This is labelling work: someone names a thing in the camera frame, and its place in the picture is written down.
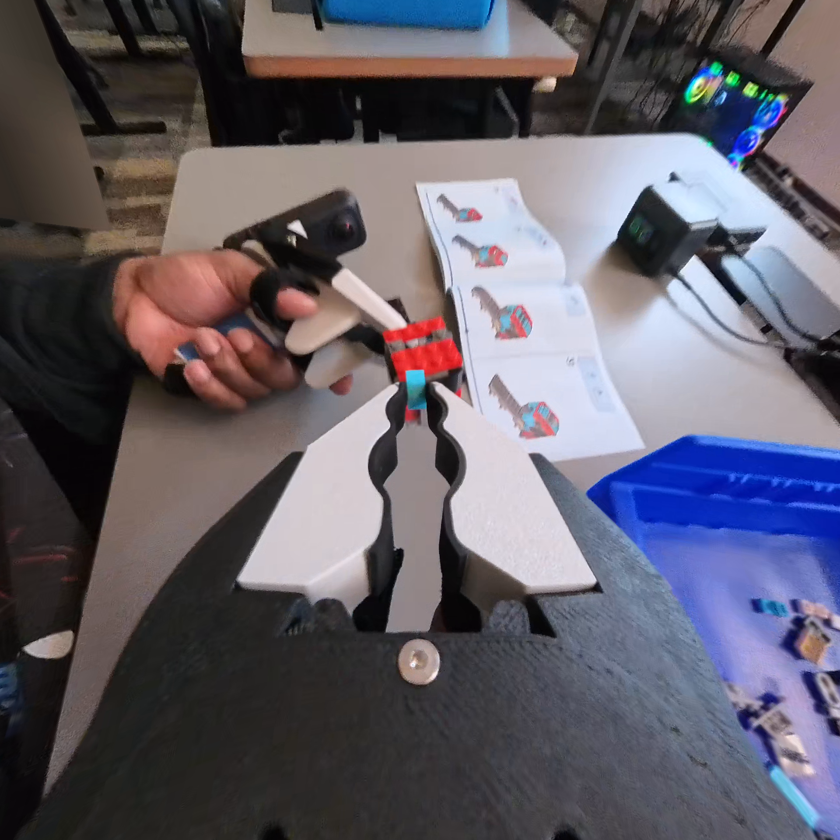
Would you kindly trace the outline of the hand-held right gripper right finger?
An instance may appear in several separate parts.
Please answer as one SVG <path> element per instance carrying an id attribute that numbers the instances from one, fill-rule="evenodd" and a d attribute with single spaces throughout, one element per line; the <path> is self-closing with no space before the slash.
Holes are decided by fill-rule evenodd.
<path id="1" fill-rule="evenodd" d="M 446 480 L 438 541 L 440 622 L 477 632 L 498 603 L 590 594 L 598 580 L 529 454 L 444 385 L 428 386 L 435 468 Z"/>

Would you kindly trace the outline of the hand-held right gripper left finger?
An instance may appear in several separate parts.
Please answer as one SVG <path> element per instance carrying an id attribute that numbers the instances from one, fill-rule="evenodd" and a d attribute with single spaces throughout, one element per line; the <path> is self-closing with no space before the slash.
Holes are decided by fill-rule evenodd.
<path id="1" fill-rule="evenodd" d="M 238 574 L 238 588 L 340 602 L 384 632 L 403 551 L 385 484 L 396 470 L 403 386 L 387 386 L 311 443 Z"/>

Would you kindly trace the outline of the red teal grey brick model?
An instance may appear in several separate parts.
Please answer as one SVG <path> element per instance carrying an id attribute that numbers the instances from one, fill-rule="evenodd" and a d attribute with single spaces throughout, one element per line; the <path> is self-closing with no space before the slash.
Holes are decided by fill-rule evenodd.
<path id="1" fill-rule="evenodd" d="M 464 382 L 464 361 L 459 347 L 442 317 L 409 323 L 402 330 L 383 332 L 386 368 L 395 384 L 405 385 L 405 372 L 422 369 L 427 386 L 439 382 L 461 397 Z M 420 424 L 419 414 L 405 410 L 407 424 Z"/>

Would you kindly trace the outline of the blue plastic bin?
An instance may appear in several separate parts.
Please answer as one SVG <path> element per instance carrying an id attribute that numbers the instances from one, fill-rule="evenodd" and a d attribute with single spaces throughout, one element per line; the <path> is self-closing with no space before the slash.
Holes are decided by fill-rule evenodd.
<path id="1" fill-rule="evenodd" d="M 687 436 L 587 495 L 665 577 L 721 680 L 725 629 L 755 600 L 809 602 L 838 631 L 837 450 Z"/>

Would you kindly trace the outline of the pile of small bricks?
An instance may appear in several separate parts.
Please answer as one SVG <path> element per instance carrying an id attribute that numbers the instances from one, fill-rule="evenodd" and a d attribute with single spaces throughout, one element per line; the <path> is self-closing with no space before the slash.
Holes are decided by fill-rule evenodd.
<path id="1" fill-rule="evenodd" d="M 809 602 L 752 606 L 724 631 L 724 688 L 771 779 L 817 835 L 838 838 L 838 631 Z"/>

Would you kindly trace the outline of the grey desk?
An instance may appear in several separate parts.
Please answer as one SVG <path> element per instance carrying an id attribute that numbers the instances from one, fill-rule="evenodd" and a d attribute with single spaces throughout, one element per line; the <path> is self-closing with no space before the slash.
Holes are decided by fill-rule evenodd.
<path id="1" fill-rule="evenodd" d="M 203 249 L 334 187 L 359 199 L 369 237 L 348 265 L 423 319 L 443 307 L 415 184 L 511 177 L 561 244 L 589 299 L 605 364 L 645 447 L 688 434 L 838 448 L 838 425 L 770 350 L 711 324 L 677 282 L 663 287 L 610 249 L 642 189 L 707 173 L 767 224 L 763 243 L 838 304 L 838 261 L 694 136 L 650 134 L 197 150 L 182 158 L 163 249 Z M 386 383 L 378 364 L 345 397 L 301 388 L 214 413 L 139 380 L 131 395 L 47 785 L 63 771 L 123 646 L 174 567 L 291 451 Z"/>

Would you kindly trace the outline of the person's left hand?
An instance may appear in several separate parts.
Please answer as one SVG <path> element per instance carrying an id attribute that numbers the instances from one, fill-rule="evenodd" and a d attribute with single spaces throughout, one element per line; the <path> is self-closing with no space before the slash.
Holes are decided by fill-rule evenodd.
<path id="1" fill-rule="evenodd" d="M 225 249 L 127 259 L 113 282 L 113 317 L 156 376 L 164 375 L 178 347 L 191 343 L 197 358 L 185 364 L 183 377 L 192 394 L 217 409 L 243 411 L 301 383 L 296 365 L 260 337 L 215 329 L 245 310 L 261 270 L 248 255 Z"/>

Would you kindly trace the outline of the white instruction booklet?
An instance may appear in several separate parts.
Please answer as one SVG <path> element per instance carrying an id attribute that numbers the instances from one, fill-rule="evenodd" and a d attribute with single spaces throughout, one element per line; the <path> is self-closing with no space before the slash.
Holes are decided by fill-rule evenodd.
<path id="1" fill-rule="evenodd" d="M 640 450 L 585 292 L 517 181 L 418 182 L 416 194 L 477 412 L 551 461 Z"/>

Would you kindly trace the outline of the background table with brown edge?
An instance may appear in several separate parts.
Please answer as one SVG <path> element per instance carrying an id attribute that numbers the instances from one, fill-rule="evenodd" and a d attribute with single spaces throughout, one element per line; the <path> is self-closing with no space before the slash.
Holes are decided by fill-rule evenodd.
<path id="1" fill-rule="evenodd" d="M 534 88 L 579 60 L 526 2 L 496 2 L 480 30 L 330 23 L 267 1 L 234 9 L 245 78 L 280 82 L 295 114 L 321 123 L 341 95 L 367 144 L 527 137 Z"/>

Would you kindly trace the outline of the blue case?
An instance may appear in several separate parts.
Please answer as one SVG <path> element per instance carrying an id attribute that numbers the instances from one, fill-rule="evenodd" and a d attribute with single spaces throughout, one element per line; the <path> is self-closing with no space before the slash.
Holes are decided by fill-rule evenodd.
<path id="1" fill-rule="evenodd" d="M 481 30 L 494 1 L 323 1 L 330 23 L 378 27 Z"/>

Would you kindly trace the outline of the grey panel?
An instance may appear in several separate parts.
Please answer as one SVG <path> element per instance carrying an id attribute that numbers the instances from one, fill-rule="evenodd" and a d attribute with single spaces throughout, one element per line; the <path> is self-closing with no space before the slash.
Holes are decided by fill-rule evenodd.
<path id="1" fill-rule="evenodd" d="M 1 2 L 1 217 L 109 227 L 65 74 L 30 1 Z"/>

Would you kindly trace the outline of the black box with green display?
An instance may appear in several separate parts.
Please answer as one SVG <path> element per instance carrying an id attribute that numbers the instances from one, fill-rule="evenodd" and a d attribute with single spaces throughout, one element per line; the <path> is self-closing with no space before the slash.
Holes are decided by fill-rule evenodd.
<path id="1" fill-rule="evenodd" d="M 711 244 L 731 203 L 710 177 L 672 172 L 640 192 L 614 244 L 643 276 L 675 277 Z"/>

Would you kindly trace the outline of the grey flat device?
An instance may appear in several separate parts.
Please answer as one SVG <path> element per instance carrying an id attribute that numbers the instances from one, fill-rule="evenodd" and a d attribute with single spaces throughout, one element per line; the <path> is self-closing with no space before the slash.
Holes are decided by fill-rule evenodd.
<path id="1" fill-rule="evenodd" d="M 838 346 L 839 310 L 778 248 L 724 255 L 721 270 L 737 293 L 788 346 L 814 349 L 814 339 Z"/>

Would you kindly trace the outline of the black plug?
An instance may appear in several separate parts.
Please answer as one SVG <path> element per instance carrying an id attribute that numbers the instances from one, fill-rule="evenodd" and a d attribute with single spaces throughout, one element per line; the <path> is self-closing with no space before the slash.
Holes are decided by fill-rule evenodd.
<path id="1" fill-rule="evenodd" d="M 718 222 L 707 242 L 707 250 L 721 255 L 743 256 L 765 234 L 762 225 L 726 225 Z"/>

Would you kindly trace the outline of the computer case with rainbow lights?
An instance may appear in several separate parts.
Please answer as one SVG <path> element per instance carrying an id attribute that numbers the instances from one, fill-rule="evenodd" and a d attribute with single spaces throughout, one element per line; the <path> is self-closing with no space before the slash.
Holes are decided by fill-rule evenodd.
<path id="1" fill-rule="evenodd" d="M 658 127 L 695 134 L 741 171 L 812 87 L 811 79 L 760 53 L 714 51 L 680 82 Z"/>

